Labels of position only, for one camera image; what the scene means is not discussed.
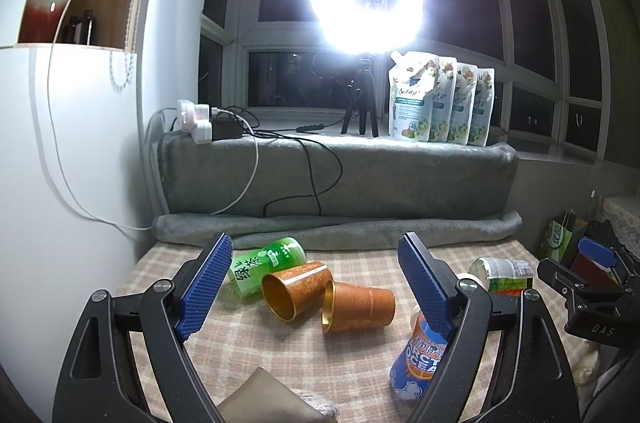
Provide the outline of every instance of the white cable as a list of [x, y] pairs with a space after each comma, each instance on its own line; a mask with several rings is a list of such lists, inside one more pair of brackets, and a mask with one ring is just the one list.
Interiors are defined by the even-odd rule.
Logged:
[[234, 112], [231, 112], [230, 110], [225, 110], [223, 108], [221, 108], [221, 109], [212, 108], [211, 109], [211, 116], [216, 117], [218, 115], [218, 113], [220, 113], [220, 112], [226, 112], [227, 114], [230, 114], [231, 116], [233, 116], [233, 117], [239, 119], [240, 121], [242, 121], [244, 123], [244, 125], [247, 127], [247, 130], [251, 133], [251, 137], [254, 139], [254, 145], [255, 145], [255, 165], [254, 165], [254, 171], [252, 172], [251, 177], [249, 178], [249, 182], [244, 187], [244, 190], [242, 191], [242, 194], [240, 194], [238, 196], [238, 199], [236, 199], [234, 202], [232, 202], [230, 205], [226, 206], [225, 208], [222, 208], [222, 210], [218, 210], [217, 212], [211, 213], [211, 215], [218, 215], [219, 213], [226, 212], [226, 210], [228, 210], [229, 208], [234, 206], [236, 204], [236, 202], [238, 202], [240, 199], [242, 199], [244, 197], [244, 194], [249, 189], [249, 186], [251, 186], [251, 183], [254, 182], [255, 173], [256, 173], [256, 170], [258, 169], [258, 161], [260, 159], [260, 157], [259, 157], [260, 154], [258, 154], [258, 138], [255, 136], [254, 129], [251, 128], [251, 125], [249, 125], [249, 122], [247, 120], [245, 120], [242, 116], [238, 116], [238, 114], [236, 114]]
[[60, 29], [62, 29], [62, 22], [65, 19], [65, 15], [69, 9], [71, 1], [72, 0], [68, 0], [66, 2], [65, 8], [62, 11], [62, 15], [60, 15], [60, 20], [58, 21], [58, 27], [56, 28], [56, 34], [54, 35], [53, 42], [51, 43], [51, 49], [49, 51], [49, 64], [47, 66], [47, 108], [49, 109], [49, 121], [51, 123], [51, 133], [53, 135], [53, 145], [56, 150], [56, 159], [58, 161], [58, 168], [60, 169], [60, 175], [62, 176], [62, 180], [65, 183], [65, 186], [67, 191], [69, 192], [69, 195], [74, 200], [75, 204], [78, 206], [78, 209], [81, 210], [82, 213], [78, 212], [75, 208], [73, 208], [71, 204], [69, 205], [69, 207], [71, 207], [73, 210], [76, 211], [76, 213], [79, 213], [79, 215], [81, 215], [86, 219], [89, 219], [90, 221], [97, 221], [99, 223], [105, 223], [105, 225], [117, 226], [118, 228], [134, 229], [136, 231], [147, 231], [149, 229], [152, 229], [153, 227], [149, 226], [148, 228], [137, 228], [135, 226], [121, 225], [121, 223], [115, 223], [113, 221], [108, 221], [107, 219], [102, 219], [97, 215], [94, 215], [93, 213], [89, 212], [84, 206], [82, 206], [82, 204], [80, 204], [80, 202], [78, 201], [78, 198], [76, 197], [76, 194], [73, 193], [73, 190], [71, 189], [71, 186], [69, 185], [69, 182], [66, 179], [66, 174], [62, 166], [62, 159], [60, 158], [60, 146], [58, 145], [58, 136], [56, 134], [56, 126], [53, 121], [53, 111], [51, 109], [50, 77], [51, 77], [51, 62], [53, 60], [53, 48], [56, 45], [56, 40], [58, 40]]
[[[151, 117], [149, 118], [149, 123], [146, 124], [144, 145], [149, 145], [149, 134], [151, 133], [151, 122], [154, 120], [154, 118], [158, 114], [160, 114], [161, 112], [164, 112], [166, 110], [177, 110], [177, 109], [175, 107], [162, 107], [162, 108], [159, 108], [158, 110], [156, 110], [151, 115]], [[162, 114], [162, 130], [166, 130], [166, 123], [164, 123], [164, 114]]]

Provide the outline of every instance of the copper cup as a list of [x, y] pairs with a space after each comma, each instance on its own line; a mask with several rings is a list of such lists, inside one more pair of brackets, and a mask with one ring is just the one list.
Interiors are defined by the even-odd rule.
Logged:
[[329, 281], [322, 303], [322, 331], [354, 331], [388, 326], [396, 314], [396, 297], [388, 289]]
[[262, 294], [278, 318], [292, 321], [322, 297], [331, 271], [317, 260], [262, 277]]

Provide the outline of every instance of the power adapter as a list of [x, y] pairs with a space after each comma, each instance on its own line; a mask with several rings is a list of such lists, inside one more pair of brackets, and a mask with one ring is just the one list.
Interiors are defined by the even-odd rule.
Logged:
[[242, 124], [233, 116], [219, 116], [211, 120], [212, 140], [242, 138]]

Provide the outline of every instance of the blue bottle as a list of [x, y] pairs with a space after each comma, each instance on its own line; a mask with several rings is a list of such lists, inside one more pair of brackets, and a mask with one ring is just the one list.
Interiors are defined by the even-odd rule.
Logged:
[[425, 391], [447, 348], [447, 342], [432, 331], [422, 313], [414, 332], [389, 371], [398, 398], [414, 401]]

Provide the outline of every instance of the black cable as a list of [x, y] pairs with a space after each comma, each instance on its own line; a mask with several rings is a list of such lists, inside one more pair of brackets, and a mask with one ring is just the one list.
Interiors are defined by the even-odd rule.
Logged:
[[312, 168], [312, 165], [311, 165], [311, 156], [309, 155], [308, 148], [306, 147], [306, 145], [304, 144], [304, 142], [301, 139], [293, 138], [293, 137], [289, 137], [289, 136], [283, 136], [283, 135], [279, 135], [278, 138], [291, 139], [291, 140], [297, 141], [298, 143], [300, 143], [300, 146], [302, 146], [302, 149], [305, 151], [306, 164], [307, 164], [307, 166], [309, 168], [309, 180], [311, 182], [311, 189], [314, 191], [314, 193], [313, 194], [298, 195], [298, 196], [280, 197], [278, 199], [270, 200], [262, 208], [262, 216], [263, 217], [267, 216], [267, 208], [269, 208], [269, 206], [271, 206], [275, 202], [281, 202], [282, 200], [288, 200], [288, 199], [298, 199], [298, 198], [302, 199], [304, 197], [313, 197], [316, 200], [316, 204], [318, 205], [318, 215], [322, 216], [322, 204], [320, 203], [320, 198], [319, 198], [320, 194], [318, 194], [318, 190], [316, 189], [316, 182], [314, 180], [314, 173], [313, 173], [313, 168]]
[[280, 128], [280, 129], [274, 129], [274, 130], [266, 130], [265, 132], [297, 132], [299, 134], [305, 134], [307, 132], [319, 132], [328, 127], [333, 127], [335, 125], [338, 125], [338, 123], [342, 123], [346, 118], [346, 116], [347, 115], [345, 114], [338, 121], [329, 123], [329, 125], [325, 125], [324, 123], [319, 123], [318, 125], [303, 125], [297, 128]]
[[[230, 105], [230, 106], [226, 107], [226, 109], [225, 109], [225, 110], [228, 110], [229, 112], [233, 112], [233, 109], [235, 109], [235, 108], [236, 108], [236, 109], [238, 109], [238, 110], [241, 110], [242, 112], [247, 113], [249, 116], [251, 116], [252, 118], [254, 118], [254, 119], [255, 119], [255, 121], [256, 121], [256, 125], [255, 125], [255, 126], [251, 125], [251, 128], [252, 128], [252, 129], [256, 130], [256, 129], [260, 128], [260, 120], [259, 120], [259, 119], [258, 119], [258, 117], [257, 117], [257, 116], [255, 116], [255, 114], [254, 114], [254, 113], [252, 113], [250, 110], [247, 110], [247, 109], [245, 109], [244, 107], [240, 107], [240, 106], [237, 106], [237, 105]], [[238, 117], [236, 116], [236, 114], [234, 114], [234, 117], [236, 118], [236, 121], [237, 121], [238, 123], [242, 124], [242, 122], [238, 119]]]
[[620, 365], [620, 368], [614, 373], [613, 376], [611, 376], [611, 378], [609, 378], [608, 382], [606, 384], [604, 384], [602, 386], [602, 388], [590, 399], [589, 403], [587, 404], [587, 406], [584, 409], [584, 412], [582, 413], [582, 417], [580, 418], [580, 421], [584, 421], [584, 419], [587, 417], [587, 414], [589, 413], [589, 409], [591, 408], [591, 405], [593, 405], [593, 403], [596, 401], [596, 399], [599, 398], [599, 396], [604, 392], [604, 390], [609, 385], [611, 385], [618, 376], [620, 376], [620, 373], [622, 373], [622, 371], [624, 371], [626, 369], [627, 365], [629, 364], [629, 362], [631, 361], [631, 359], [633, 357], [634, 357], [634, 353], [631, 352], [631, 354], [628, 356], [628, 358], [625, 359], [625, 363]]
[[[251, 111], [248, 111], [247, 109], [245, 109], [243, 107], [240, 107], [240, 106], [227, 107], [226, 110], [229, 110], [233, 114], [233, 116], [236, 118], [236, 121], [238, 123], [241, 123], [241, 121], [238, 119], [238, 115], [236, 115], [236, 113], [234, 113], [233, 109], [242, 110], [243, 112], [251, 115], [257, 121], [257, 127], [260, 126], [260, 120]], [[338, 120], [335, 123], [332, 123], [331, 125], [326, 125], [326, 126], [321, 125], [320, 127], [321, 128], [326, 128], [328, 126], [337, 125], [338, 123], [340, 123], [343, 120], [344, 120], [344, 118]], [[319, 141], [317, 141], [315, 139], [310, 139], [310, 138], [306, 138], [306, 137], [305, 138], [299, 138], [299, 137], [296, 137], [296, 136], [289, 136], [289, 135], [281, 134], [281, 132], [300, 132], [300, 129], [303, 129], [304, 127], [299, 127], [298, 129], [282, 129], [282, 130], [258, 130], [257, 127], [256, 128], [252, 127], [252, 129], [254, 130], [253, 136], [257, 137], [258, 139], [289, 139], [289, 140], [295, 141], [296, 143], [299, 143], [300, 146], [302, 146], [303, 151], [305, 151], [306, 164], [307, 164], [308, 169], [309, 169], [309, 181], [311, 183], [311, 189], [313, 190], [313, 194], [298, 194], [298, 195], [293, 195], [293, 196], [279, 197], [278, 199], [270, 200], [262, 208], [262, 216], [266, 217], [267, 216], [267, 209], [269, 208], [269, 206], [271, 206], [272, 204], [274, 204], [276, 202], [281, 202], [283, 200], [289, 200], [289, 199], [305, 199], [305, 198], [308, 198], [308, 197], [313, 197], [316, 200], [316, 204], [318, 205], [318, 215], [322, 215], [322, 204], [320, 203], [319, 196], [321, 196], [322, 194], [326, 194], [327, 192], [333, 190], [338, 185], [338, 183], [342, 179], [342, 175], [344, 174], [344, 166], [342, 165], [342, 161], [338, 157], [338, 154], [336, 154], [332, 149], [330, 149], [324, 143], [319, 142]], [[247, 130], [244, 125], [242, 126], [242, 133], [244, 135], [249, 135], [249, 136], [252, 135], [252, 133], [249, 132], [249, 130]], [[329, 153], [331, 153], [331, 155], [338, 162], [338, 165], [340, 167], [340, 172], [339, 172], [338, 177], [336, 178], [336, 180], [330, 186], [328, 186], [326, 189], [322, 190], [321, 192], [318, 192], [318, 190], [316, 188], [316, 181], [314, 179], [313, 166], [312, 166], [312, 163], [311, 163], [311, 155], [309, 154], [308, 148], [305, 146], [305, 143], [304, 143], [305, 141], [307, 141], [309, 143], [315, 143], [316, 145], [321, 146], [321, 148], [323, 148], [326, 151], [328, 151]]]

